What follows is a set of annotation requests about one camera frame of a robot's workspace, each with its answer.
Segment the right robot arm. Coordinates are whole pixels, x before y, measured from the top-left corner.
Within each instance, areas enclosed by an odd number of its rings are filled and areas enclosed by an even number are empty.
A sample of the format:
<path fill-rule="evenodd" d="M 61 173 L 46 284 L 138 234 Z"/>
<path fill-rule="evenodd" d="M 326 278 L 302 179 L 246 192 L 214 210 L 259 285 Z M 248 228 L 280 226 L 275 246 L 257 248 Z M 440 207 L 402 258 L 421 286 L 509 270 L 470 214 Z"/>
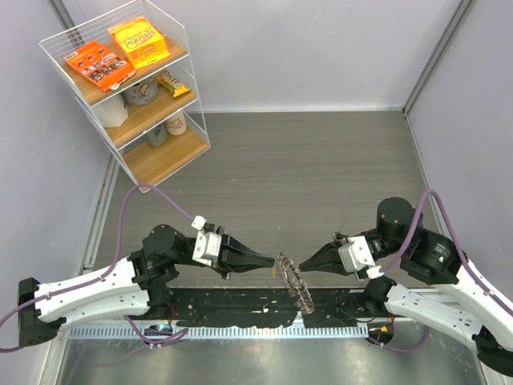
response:
<path fill-rule="evenodd" d="M 378 261 L 390 255 L 409 276 L 451 296 L 459 307 L 388 278 Z M 368 314 L 411 318 L 467 346 L 494 371 L 512 374 L 511 301 L 482 276 L 454 237 L 425 229 L 421 208 L 401 197 L 379 203 L 373 229 L 335 233 L 300 269 L 365 278 L 362 305 Z"/>

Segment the metal disc with keyrings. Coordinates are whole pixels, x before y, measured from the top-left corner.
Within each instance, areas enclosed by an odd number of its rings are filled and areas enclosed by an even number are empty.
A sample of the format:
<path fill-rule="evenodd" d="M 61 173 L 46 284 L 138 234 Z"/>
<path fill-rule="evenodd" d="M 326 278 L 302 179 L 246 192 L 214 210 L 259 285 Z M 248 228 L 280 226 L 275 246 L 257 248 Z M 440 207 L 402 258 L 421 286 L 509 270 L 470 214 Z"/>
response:
<path fill-rule="evenodd" d="M 307 284 L 301 278 L 300 270 L 283 253 L 278 254 L 275 262 L 277 272 L 284 281 L 289 296 L 295 299 L 296 307 L 302 314 L 312 314 L 315 311 L 315 305 Z"/>

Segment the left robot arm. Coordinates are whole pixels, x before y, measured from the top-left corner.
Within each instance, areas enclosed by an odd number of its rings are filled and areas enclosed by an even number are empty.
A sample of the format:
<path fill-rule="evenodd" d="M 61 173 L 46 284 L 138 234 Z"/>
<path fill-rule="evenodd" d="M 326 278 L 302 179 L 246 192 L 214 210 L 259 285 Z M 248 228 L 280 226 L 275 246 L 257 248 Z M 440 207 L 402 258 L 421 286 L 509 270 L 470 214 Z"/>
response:
<path fill-rule="evenodd" d="M 42 344 L 60 331 L 102 318 L 165 318 L 172 311 L 168 283 L 178 277 L 177 265 L 209 268 L 227 279 L 272 268 L 274 262 L 212 224 L 194 237 L 158 225 L 143 239 L 141 249 L 107 268 L 60 282 L 20 281 L 18 345 Z"/>

